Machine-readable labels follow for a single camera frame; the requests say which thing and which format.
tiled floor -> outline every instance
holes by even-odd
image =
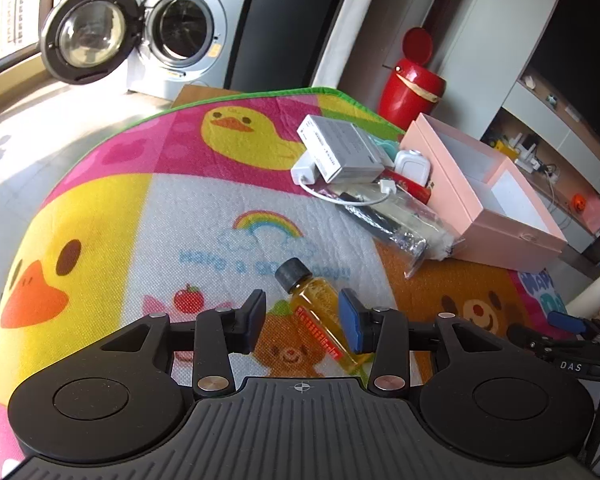
[[[52,187],[91,148],[168,102],[126,93],[114,75],[51,83],[0,115],[0,294],[20,239]]]

white cable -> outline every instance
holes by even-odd
[[[377,200],[369,200],[368,202],[346,202],[345,200],[338,200],[337,198],[331,198],[330,196],[324,196],[324,195],[321,195],[320,193],[314,191],[313,189],[308,187],[307,184],[304,183],[304,177],[300,178],[300,187],[302,189],[304,189],[308,194],[315,196],[316,198],[319,198],[321,200],[325,200],[326,202],[331,202],[332,204],[338,204],[338,205],[352,205],[355,207],[362,207],[365,205],[376,205],[381,202],[384,202],[387,198],[389,198],[389,195],[391,195],[391,192],[388,192],[388,193],[385,193],[382,198],[379,198]]]
[[[549,177],[549,172],[545,171],[544,175],[546,176],[546,180],[549,183],[549,189],[551,189],[551,207],[552,207],[552,209],[549,209],[549,213],[551,214],[556,209],[558,209],[558,206],[555,203],[554,185],[551,183],[551,177]]]

rainbow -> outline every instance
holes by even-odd
[[[235,219],[232,227],[234,229],[246,229],[248,232],[253,234],[257,231],[257,229],[264,226],[280,229],[282,232],[286,233],[292,238],[302,237],[302,231],[298,229],[296,224],[294,224],[286,216],[282,216],[280,213],[275,213],[273,211],[247,211]]]

colorful play mat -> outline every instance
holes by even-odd
[[[403,134],[333,89],[242,94],[136,124],[56,186],[25,234],[0,304],[0,476],[23,459],[6,411],[16,386],[152,312],[190,320],[261,288],[266,323],[252,355],[231,357],[236,384],[344,375],[290,314],[273,276],[292,256],[336,288],[354,288],[365,304],[399,308],[411,320],[452,311],[499,335],[511,322],[549,332],[544,314],[564,306],[547,273],[449,259],[426,262],[407,281],[392,250],[295,186],[289,169],[304,152],[296,129],[307,114],[352,121],[383,139]],[[299,358],[285,360],[288,348]],[[181,384],[190,384],[191,361],[187,352],[174,359]],[[412,383],[427,380],[428,357],[411,361]]]

white cylinder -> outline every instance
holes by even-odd
[[[600,277],[566,306],[567,313],[575,317],[591,317],[600,310]]]

